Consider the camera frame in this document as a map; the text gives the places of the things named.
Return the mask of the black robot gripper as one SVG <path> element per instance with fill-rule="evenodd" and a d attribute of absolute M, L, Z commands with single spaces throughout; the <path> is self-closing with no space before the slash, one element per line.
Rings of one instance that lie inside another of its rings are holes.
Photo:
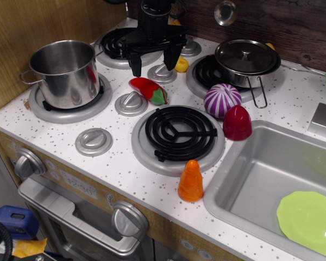
<path fill-rule="evenodd" d="M 164 52 L 164 64 L 172 71 L 186 45 L 188 29 L 168 24 L 172 1 L 138 1 L 137 27 L 121 38 L 121 53 L 129 58 L 133 76 L 141 76 L 141 55 Z"/>

